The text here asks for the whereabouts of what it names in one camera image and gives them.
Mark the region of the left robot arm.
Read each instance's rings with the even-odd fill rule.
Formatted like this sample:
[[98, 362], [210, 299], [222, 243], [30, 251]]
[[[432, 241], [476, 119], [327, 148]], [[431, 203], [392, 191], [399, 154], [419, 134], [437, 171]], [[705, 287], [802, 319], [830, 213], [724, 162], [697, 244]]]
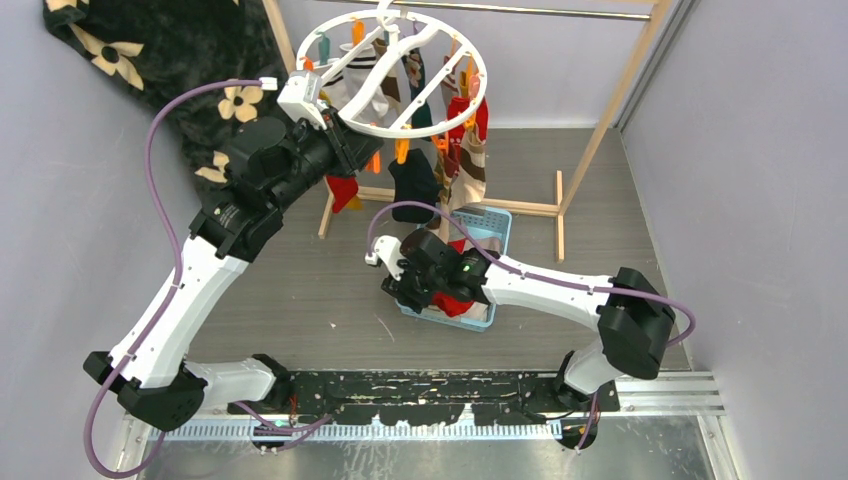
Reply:
[[118, 345], [86, 358], [85, 372], [129, 414], [163, 432], [236, 402], [285, 409], [293, 382], [270, 356], [197, 363], [188, 349], [218, 300], [282, 229], [284, 213], [326, 176], [354, 176], [382, 146], [334, 117], [323, 130], [271, 117], [241, 126], [223, 146], [229, 182], [191, 222], [180, 265]]

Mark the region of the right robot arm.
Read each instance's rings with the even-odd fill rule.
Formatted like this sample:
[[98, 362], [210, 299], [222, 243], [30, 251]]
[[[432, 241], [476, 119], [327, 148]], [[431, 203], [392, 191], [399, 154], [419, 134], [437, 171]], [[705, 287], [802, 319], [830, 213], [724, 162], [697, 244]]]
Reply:
[[593, 342], [566, 356], [555, 381], [556, 400], [571, 411], [623, 375], [657, 378], [675, 323], [652, 285], [629, 268], [613, 276], [569, 274], [479, 247], [459, 252], [426, 229], [403, 240], [376, 238], [365, 261], [384, 267], [383, 290], [416, 312], [441, 293], [463, 302], [539, 311], [589, 329]]

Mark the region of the white round clip hanger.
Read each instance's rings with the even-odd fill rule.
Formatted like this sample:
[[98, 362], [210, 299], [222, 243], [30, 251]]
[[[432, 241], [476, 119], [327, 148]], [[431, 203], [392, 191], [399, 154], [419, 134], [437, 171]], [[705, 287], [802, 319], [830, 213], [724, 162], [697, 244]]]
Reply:
[[[307, 68], [308, 54], [312, 46], [330, 30], [349, 24], [351, 26], [363, 19], [373, 19], [377, 26], [366, 34], [360, 35], [353, 42], [346, 53], [336, 59], [329, 66], [317, 66], [313, 70]], [[360, 17], [354, 23], [340, 24], [334, 28], [324, 28], [317, 35], [317, 39], [306, 51], [296, 55], [303, 64], [295, 68], [297, 70], [313, 71], [322, 79], [322, 86], [330, 78], [341, 71], [358, 53], [365, 47], [373, 46], [378, 56], [378, 61], [363, 83], [360, 91], [341, 109], [338, 116], [344, 120], [353, 130], [382, 139], [396, 139], [407, 137], [411, 139], [429, 138], [446, 134], [458, 127], [467, 127], [476, 119], [476, 112], [482, 106], [488, 88], [488, 71], [481, 53], [472, 42], [459, 30], [447, 23], [434, 18], [436, 25], [429, 27], [419, 21], [410, 22], [403, 18], [388, 18], [381, 14], [378, 18]], [[411, 100], [407, 107], [395, 115], [394, 122], [389, 126], [362, 123], [356, 120], [378, 87], [386, 78], [395, 71], [395, 67], [402, 63], [403, 57], [412, 49], [429, 44], [436, 36], [443, 34], [456, 43], [455, 49], [448, 61], [441, 69], [434, 73], [431, 81], [423, 88], [423, 91], [415, 100]], [[463, 60], [468, 61], [469, 84], [468, 106], [461, 110], [456, 116], [448, 118], [426, 128], [413, 128], [411, 117], [423, 100], [429, 99], [431, 94], [438, 89], [442, 80], [454, 71], [454, 68]]]

